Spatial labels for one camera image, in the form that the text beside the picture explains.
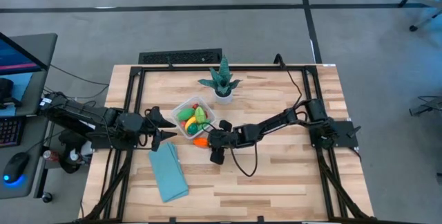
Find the desk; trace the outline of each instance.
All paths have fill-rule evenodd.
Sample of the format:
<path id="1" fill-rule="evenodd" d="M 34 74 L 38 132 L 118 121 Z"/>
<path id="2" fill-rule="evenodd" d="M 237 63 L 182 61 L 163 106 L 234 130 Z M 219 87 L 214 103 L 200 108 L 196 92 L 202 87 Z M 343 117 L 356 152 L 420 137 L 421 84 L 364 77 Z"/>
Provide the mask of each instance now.
<path id="1" fill-rule="evenodd" d="M 107 107 L 123 107 L 130 67 L 114 67 Z M 336 67 L 318 65 L 317 68 L 328 115 L 337 120 L 348 118 Z M 303 91 L 301 73 L 292 71 L 291 74 Z M 197 80 L 201 78 L 210 78 L 209 70 L 147 73 L 140 112 L 159 106 L 162 115 L 170 120 L 173 108 L 199 95 L 214 110 L 218 122 L 225 119 L 236 126 L 257 123 L 280 113 L 292 106 L 298 97 L 296 87 L 285 71 L 235 71 L 233 78 L 242 82 L 233 92 L 233 102 L 222 106 L 215 103 L 210 88 L 198 84 Z M 135 96 L 136 89 L 130 109 L 133 109 Z M 308 131 L 303 127 L 286 127 L 259 142 L 258 170 L 251 178 L 239 171 L 229 152 L 226 152 L 223 165 L 215 165 L 209 160 L 209 150 L 193 146 L 177 129 L 175 131 L 178 136 L 169 141 L 177 145 L 189 195 L 163 203 L 147 151 L 134 151 L 124 221 L 169 221 L 169 217 L 177 217 L 177 221 L 256 221 L 259 215 L 263 215 L 266 221 L 327 220 L 316 153 L 310 146 Z M 255 162 L 253 147 L 236 149 L 235 152 L 240 165 L 250 172 Z M 335 152 L 343 187 L 366 214 L 372 215 L 358 157 L 349 149 L 335 149 Z M 86 213 L 99 200 L 107 155 L 108 150 L 100 150 L 93 156 L 83 196 Z M 333 187 L 331 194 L 334 212 L 338 216 Z M 117 190 L 111 216 L 116 214 L 118 198 Z"/>
<path id="2" fill-rule="evenodd" d="M 55 42 L 57 40 L 56 34 L 28 35 L 11 37 L 11 39 L 43 63 L 47 65 L 50 64 L 55 49 Z M 32 75 L 29 85 L 23 95 L 23 106 L 17 109 L 17 115 L 34 115 L 36 113 L 47 74 L 48 72 L 41 71 Z M 0 149 L 1 173 L 3 173 L 3 168 L 13 155 L 26 151 L 29 147 L 44 138 L 47 126 L 48 120 L 45 117 L 34 116 L 26 118 L 26 125 L 23 130 L 20 145 Z M 4 184 L 3 180 L 1 181 L 0 198 L 22 197 L 27 196 L 30 193 L 41 155 L 41 146 L 42 145 L 37 145 L 28 152 L 30 159 L 23 173 L 25 176 L 23 182 L 16 187 L 9 187 Z"/>

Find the plastic bowl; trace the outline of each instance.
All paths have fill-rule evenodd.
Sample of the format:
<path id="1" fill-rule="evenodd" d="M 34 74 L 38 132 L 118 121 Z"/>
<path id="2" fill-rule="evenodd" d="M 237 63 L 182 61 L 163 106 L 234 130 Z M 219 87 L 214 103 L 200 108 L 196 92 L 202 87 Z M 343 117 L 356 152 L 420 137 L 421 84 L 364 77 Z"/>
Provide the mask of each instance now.
<path id="1" fill-rule="evenodd" d="M 182 135 L 184 135 L 184 137 L 186 137 L 189 140 L 192 140 L 196 136 L 200 135 L 203 132 L 203 130 L 199 130 L 195 135 L 190 136 L 186 132 L 186 130 L 184 130 L 184 128 L 181 126 L 180 121 L 177 119 L 177 115 L 182 109 L 191 108 L 195 103 L 198 103 L 198 105 L 200 105 L 204 110 L 206 110 L 207 118 L 210 119 L 211 124 L 215 123 L 215 119 L 216 119 L 216 116 L 213 113 L 212 109 L 210 109 L 209 105 L 207 105 L 207 103 L 202 98 L 200 98 L 198 96 L 192 97 L 192 98 L 188 99 L 187 101 L 185 101 L 184 103 L 182 103 L 181 105 L 175 107 L 172 110 L 173 121 L 177 125 L 178 129 L 182 132 Z M 208 131 L 209 129 L 211 129 L 210 126 L 204 128 L 204 130 L 206 130 L 206 131 Z"/>

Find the wooden tabletop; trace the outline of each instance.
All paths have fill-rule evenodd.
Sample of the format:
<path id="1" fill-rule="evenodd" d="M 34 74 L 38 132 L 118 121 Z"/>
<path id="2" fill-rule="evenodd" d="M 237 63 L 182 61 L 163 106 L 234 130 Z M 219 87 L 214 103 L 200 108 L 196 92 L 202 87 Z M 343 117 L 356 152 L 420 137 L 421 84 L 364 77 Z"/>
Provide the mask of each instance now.
<path id="1" fill-rule="evenodd" d="M 131 66 L 114 67 L 106 98 L 107 107 L 123 107 Z M 292 71 L 291 75 L 304 92 L 301 73 Z M 336 67 L 318 65 L 318 76 L 327 114 L 337 120 L 348 118 Z M 210 88 L 198 84 L 199 79 L 210 77 L 209 70 L 148 72 L 140 112 L 159 106 L 162 115 L 171 120 L 172 109 L 198 95 L 206 100 L 216 114 L 216 126 L 219 120 L 228 120 L 238 126 L 258 123 L 280 113 L 292 106 L 298 97 L 287 72 L 235 71 L 233 79 L 242 82 L 233 92 L 233 102 L 223 106 L 215 103 Z M 135 101 L 136 85 L 137 80 L 131 109 Z M 310 85 L 313 93 L 312 78 Z M 225 153 L 223 165 L 213 164 L 209 160 L 208 149 L 195 147 L 176 128 L 167 131 L 178 133 L 169 142 L 177 146 L 184 177 L 189 185 L 189 195 L 163 203 L 148 151 L 135 151 L 124 221 L 169 221 L 169 217 L 176 217 L 177 221 L 256 221 L 260 215 L 266 221 L 327 220 L 316 152 L 310 146 L 305 128 L 290 126 L 265 136 L 258 143 L 258 170 L 251 178 L 244 176 L 235 166 L 229 152 Z M 359 158 L 346 148 L 337 148 L 335 151 L 343 187 L 366 214 L 372 215 Z M 255 162 L 253 147 L 236 149 L 235 152 L 240 165 L 250 173 Z M 89 213 L 99 200 L 107 155 L 108 150 L 100 150 L 93 156 L 83 196 L 85 213 Z M 333 187 L 330 188 L 334 212 L 338 216 L 336 194 Z M 116 215 L 118 197 L 119 190 L 114 196 L 111 216 Z"/>

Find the green toy fruit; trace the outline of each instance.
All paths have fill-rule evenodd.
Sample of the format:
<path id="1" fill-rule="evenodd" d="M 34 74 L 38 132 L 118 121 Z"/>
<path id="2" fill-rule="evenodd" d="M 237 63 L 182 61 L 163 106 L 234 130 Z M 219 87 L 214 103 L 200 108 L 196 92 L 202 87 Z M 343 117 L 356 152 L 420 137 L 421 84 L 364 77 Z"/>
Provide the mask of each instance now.
<path id="1" fill-rule="evenodd" d="M 195 135 L 198 132 L 198 125 L 193 123 L 187 127 L 187 133 L 190 135 Z"/>
<path id="2" fill-rule="evenodd" d="M 206 122 L 206 114 L 204 113 L 204 109 L 201 106 L 196 108 L 195 118 L 198 124 Z"/>
<path id="3" fill-rule="evenodd" d="M 201 131 L 203 126 L 204 126 L 204 130 L 207 131 L 207 127 L 209 127 L 209 125 L 207 123 L 210 123 L 209 120 L 206 120 L 205 123 L 198 124 L 198 131 Z"/>
<path id="4" fill-rule="evenodd" d="M 186 121 L 189 118 L 191 118 L 193 116 L 193 114 L 195 114 L 195 109 L 193 109 L 193 108 L 182 109 L 177 114 L 177 118 L 179 121 Z"/>

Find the floor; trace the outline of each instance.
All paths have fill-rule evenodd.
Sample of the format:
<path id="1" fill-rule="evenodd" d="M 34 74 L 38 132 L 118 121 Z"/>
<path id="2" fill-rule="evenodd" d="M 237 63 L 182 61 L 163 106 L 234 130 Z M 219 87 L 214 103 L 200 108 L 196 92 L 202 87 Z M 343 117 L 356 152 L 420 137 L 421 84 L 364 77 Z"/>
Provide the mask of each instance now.
<path id="1" fill-rule="evenodd" d="M 0 0 L 0 31 L 57 33 L 53 64 L 100 82 L 109 81 L 114 64 L 135 64 L 146 51 L 222 48 L 233 63 L 272 62 L 280 53 L 287 63 L 337 64 L 349 113 L 362 126 L 375 215 L 440 223 L 441 116 L 412 118 L 408 109 L 419 105 L 418 95 L 442 93 L 442 18 L 410 32 L 428 9 L 399 9 L 399 1 Z M 72 96 L 100 90 L 54 70 L 46 86 Z M 2 223 L 75 219 L 86 177 L 87 169 L 50 171 L 54 202 L 0 200 Z"/>

